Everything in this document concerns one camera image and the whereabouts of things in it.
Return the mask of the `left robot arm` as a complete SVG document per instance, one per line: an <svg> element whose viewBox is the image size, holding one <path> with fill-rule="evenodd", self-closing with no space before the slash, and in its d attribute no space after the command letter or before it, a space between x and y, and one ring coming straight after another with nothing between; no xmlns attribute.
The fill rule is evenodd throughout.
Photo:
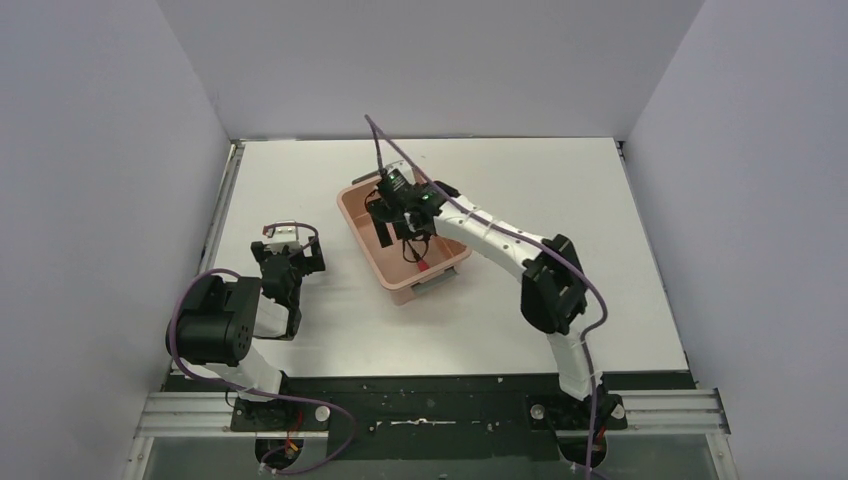
<svg viewBox="0 0 848 480"><path fill-rule="evenodd" d="M290 341L301 321L303 279L326 270L316 235L301 243L293 236L254 241L258 276L233 281L223 269L191 286L166 333L166 349L183 364L201 366L213 381L253 403L279 401L286 374L253 346L255 339Z"/></svg>

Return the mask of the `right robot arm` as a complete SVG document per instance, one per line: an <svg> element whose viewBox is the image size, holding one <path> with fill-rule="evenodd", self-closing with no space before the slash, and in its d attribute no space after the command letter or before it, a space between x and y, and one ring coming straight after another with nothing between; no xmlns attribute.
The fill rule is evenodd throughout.
<svg viewBox="0 0 848 480"><path fill-rule="evenodd" d="M453 240L517 280L521 315L546 336L557 368L560 392L541 405L553 428L586 430L597 440L607 430L626 427L622 398L604 387L585 330L574 324L585 314L593 288L569 238L526 233L443 182L413 181L402 165L378 170L365 207L384 247L394 240Z"/></svg>

